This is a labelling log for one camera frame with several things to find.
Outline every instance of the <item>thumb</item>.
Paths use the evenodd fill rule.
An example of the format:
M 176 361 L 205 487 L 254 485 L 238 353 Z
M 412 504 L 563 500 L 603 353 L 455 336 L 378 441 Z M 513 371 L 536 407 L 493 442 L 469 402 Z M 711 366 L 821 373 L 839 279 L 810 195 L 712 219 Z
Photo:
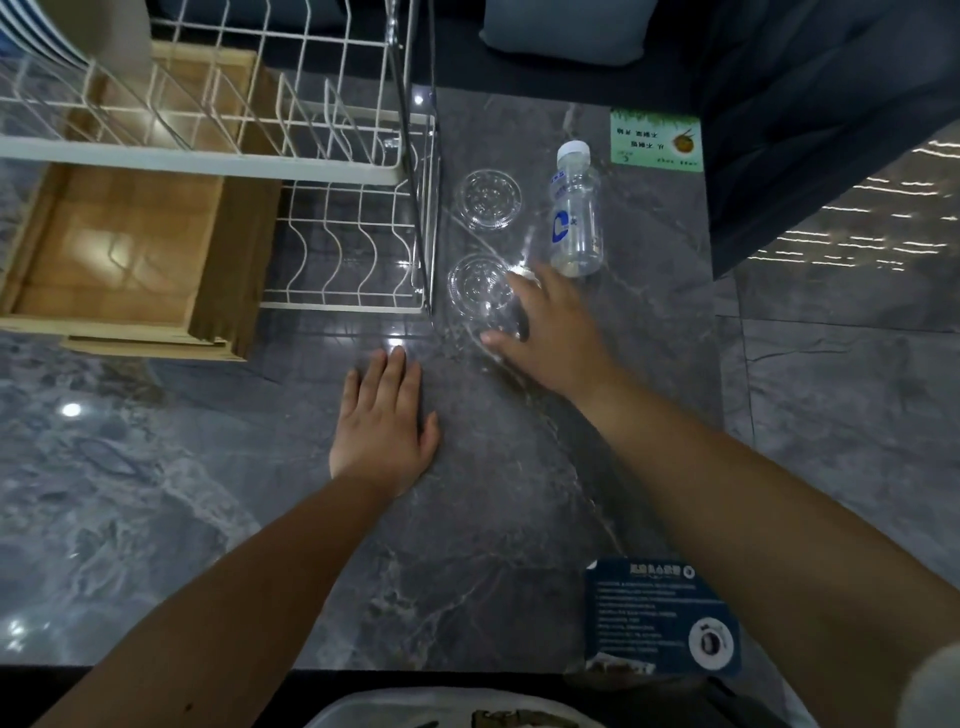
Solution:
M 521 369 L 523 368 L 521 360 L 524 358 L 526 351 L 523 348 L 523 342 L 519 339 L 514 338 L 509 333 L 492 328 L 480 334 L 480 341 L 491 352 L 499 354 Z
M 426 470 L 433 462 L 440 445 L 440 418 L 436 412 L 431 412 L 423 423 L 423 432 L 420 434 L 420 462 Z

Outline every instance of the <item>clear plastic bottle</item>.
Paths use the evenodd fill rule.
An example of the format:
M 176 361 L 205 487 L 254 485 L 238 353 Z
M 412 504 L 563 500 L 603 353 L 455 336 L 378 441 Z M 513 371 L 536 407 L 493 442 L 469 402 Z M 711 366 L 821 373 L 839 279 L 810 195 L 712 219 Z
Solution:
M 590 148 L 574 139 L 557 150 L 550 181 L 553 231 L 550 263 L 568 278 L 588 276 L 603 265 L 600 175 L 590 166 Z

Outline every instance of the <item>person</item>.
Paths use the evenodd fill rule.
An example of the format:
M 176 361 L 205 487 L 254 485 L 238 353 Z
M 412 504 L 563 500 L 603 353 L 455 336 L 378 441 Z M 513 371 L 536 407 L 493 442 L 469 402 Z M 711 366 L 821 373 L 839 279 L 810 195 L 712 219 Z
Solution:
M 510 277 L 527 340 L 487 331 L 485 345 L 606 438 L 673 545 L 821 727 L 957 725 L 960 593 L 855 514 L 634 379 L 606 350 L 576 286 L 536 270 L 540 285 Z M 348 373 L 325 487 L 157 606 L 36 727 L 251 725 L 347 559 L 433 460 L 440 424 L 432 413 L 418 431 L 420 377 L 400 347 L 375 353 L 362 378 Z M 559 710 L 488 708 L 471 720 L 588 720 Z

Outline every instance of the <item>bottle cap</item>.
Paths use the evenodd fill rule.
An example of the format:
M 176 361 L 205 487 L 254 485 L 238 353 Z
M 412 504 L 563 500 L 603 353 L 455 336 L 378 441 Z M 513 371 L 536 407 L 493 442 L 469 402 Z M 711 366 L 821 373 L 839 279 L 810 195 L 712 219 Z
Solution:
M 560 149 L 557 150 L 557 163 L 560 164 L 560 160 L 562 158 L 575 152 L 587 155 L 587 164 L 589 164 L 590 146 L 585 141 L 581 141 L 580 139 L 574 139 L 573 141 L 568 141 L 561 145 Z

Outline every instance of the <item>dish rack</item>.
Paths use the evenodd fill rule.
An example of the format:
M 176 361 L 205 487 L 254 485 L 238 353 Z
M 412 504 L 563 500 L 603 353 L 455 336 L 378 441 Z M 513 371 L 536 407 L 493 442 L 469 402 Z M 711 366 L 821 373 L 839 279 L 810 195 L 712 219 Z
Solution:
M 271 0 L 259 28 L 228 22 L 229 1 L 219 24 L 187 20 L 197 1 L 154 18 L 153 35 L 175 50 L 203 46 L 200 94 L 190 91 L 195 79 L 178 78 L 175 51 L 155 52 L 149 79 L 96 61 L 75 69 L 29 53 L 0 58 L 0 157 L 284 180 L 262 307 L 429 312 L 440 183 L 433 0 L 425 87 L 410 78 L 420 0 L 384 0 L 377 37 L 354 32 L 351 0 L 343 30 L 331 34 L 311 30 L 309 0 L 298 32 L 271 29 Z M 278 45 L 297 60 L 270 69 L 265 105 L 265 91 L 241 92 L 220 58 L 254 50 L 257 78 Z M 318 53 L 339 54 L 336 73 L 309 71 Z M 360 53 L 378 54 L 377 79 L 348 74 Z M 102 98 L 104 82 L 124 92 Z M 87 123 L 76 124 L 78 114 Z M 263 133 L 272 152 L 244 152 L 249 133 Z

